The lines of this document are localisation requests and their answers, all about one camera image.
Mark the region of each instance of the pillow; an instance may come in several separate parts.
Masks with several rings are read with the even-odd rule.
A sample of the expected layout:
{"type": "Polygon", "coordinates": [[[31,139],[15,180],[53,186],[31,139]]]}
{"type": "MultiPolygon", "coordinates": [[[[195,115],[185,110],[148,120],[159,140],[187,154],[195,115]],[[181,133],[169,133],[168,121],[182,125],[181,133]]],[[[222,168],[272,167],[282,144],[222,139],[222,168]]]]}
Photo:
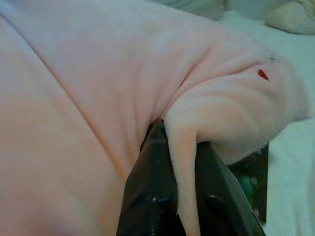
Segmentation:
{"type": "Polygon", "coordinates": [[[227,9],[226,0],[151,0],[163,5],[203,16],[211,20],[219,20],[227,9]]]}

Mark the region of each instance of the pink fabric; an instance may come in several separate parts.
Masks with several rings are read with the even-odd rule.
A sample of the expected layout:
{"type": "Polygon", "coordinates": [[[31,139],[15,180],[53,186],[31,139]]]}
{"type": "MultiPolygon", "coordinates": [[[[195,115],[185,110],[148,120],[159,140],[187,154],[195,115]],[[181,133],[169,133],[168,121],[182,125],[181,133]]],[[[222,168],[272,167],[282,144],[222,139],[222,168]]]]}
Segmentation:
{"type": "Polygon", "coordinates": [[[289,62],[203,18],[139,0],[0,0],[0,14],[2,236],[115,235],[157,117],[199,235],[196,143],[232,163],[310,114],[289,62]]]}

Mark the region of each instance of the white bedding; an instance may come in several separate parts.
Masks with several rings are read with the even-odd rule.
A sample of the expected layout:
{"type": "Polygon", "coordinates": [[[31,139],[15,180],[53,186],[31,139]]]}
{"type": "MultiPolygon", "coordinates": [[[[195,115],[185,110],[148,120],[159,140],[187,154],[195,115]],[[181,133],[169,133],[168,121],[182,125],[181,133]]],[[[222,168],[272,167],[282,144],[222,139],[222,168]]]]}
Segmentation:
{"type": "MultiPolygon", "coordinates": [[[[248,33],[288,57],[310,94],[315,114],[315,35],[295,35],[269,28],[228,11],[221,22],[248,33]]],[[[315,235],[315,118],[294,123],[270,143],[268,236],[315,235]]]]}

